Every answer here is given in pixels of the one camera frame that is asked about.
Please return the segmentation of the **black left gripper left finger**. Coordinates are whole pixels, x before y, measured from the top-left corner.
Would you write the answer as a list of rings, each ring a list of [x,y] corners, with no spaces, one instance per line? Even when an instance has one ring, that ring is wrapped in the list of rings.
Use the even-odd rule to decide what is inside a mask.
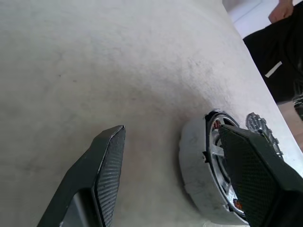
[[[102,131],[68,169],[37,227],[110,227],[119,189],[126,130]]]

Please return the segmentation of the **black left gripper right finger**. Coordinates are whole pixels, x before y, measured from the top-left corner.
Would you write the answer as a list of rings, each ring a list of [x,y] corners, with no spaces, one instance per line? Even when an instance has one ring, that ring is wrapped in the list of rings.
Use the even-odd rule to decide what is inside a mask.
[[[219,133],[232,187],[250,227],[303,227],[303,178],[265,137],[230,125]]]

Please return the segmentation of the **silver spoked rotor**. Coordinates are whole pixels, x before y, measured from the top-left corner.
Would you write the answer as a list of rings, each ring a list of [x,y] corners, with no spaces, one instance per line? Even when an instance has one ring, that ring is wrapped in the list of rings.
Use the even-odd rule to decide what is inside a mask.
[[[222,125],[239,127],[240,125],[227,113],[211,111],[205,116],[206,122],[206,155],[214,180],[226,201],[227,210],[234,211],[241,218],[245,214],[232,187],[227,171],[227,162],[224,157],[223,145],[219,134]]]

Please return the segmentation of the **grey motor housing copper windings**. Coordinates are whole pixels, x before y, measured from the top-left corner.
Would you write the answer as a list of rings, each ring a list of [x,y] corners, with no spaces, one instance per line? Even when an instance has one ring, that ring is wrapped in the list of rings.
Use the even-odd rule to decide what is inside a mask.
[[[206,155],[205,116],[188,121],[182,128],[178,159],[184,188],[202,216],[211,222],[247,225],[246,218],[227,210],[226,201],[214,180]]]

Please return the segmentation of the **bystander bare hand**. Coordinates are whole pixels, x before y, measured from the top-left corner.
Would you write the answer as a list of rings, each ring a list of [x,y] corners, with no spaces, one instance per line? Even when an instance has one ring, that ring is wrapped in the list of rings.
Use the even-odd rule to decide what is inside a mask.
[[[268,19],[273,24],[292,15],[293,0],[279,0],[276,7],[269,14]]]

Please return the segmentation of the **bystander in black clothing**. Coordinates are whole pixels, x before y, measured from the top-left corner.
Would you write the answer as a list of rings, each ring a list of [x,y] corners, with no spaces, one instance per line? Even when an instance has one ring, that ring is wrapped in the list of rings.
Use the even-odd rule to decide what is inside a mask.
[[[303,121],[303,1],[291,16],[243,41],[277,104],[292,101]]]

